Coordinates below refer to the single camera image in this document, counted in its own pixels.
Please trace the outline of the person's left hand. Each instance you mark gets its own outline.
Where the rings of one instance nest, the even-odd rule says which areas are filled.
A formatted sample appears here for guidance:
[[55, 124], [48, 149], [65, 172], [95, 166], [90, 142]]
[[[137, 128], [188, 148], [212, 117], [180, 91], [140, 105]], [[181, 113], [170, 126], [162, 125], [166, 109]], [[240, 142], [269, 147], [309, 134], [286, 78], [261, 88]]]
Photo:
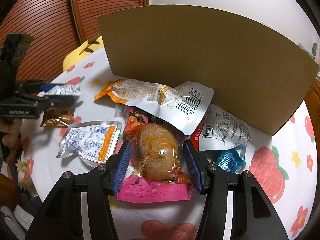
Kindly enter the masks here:
[[1, 153], [3, 159], [6, 159], [10, 155], [10, 151], [16, 146], [22, 123], [22, 119], [14, 119], [11, 124], [1, 121]]

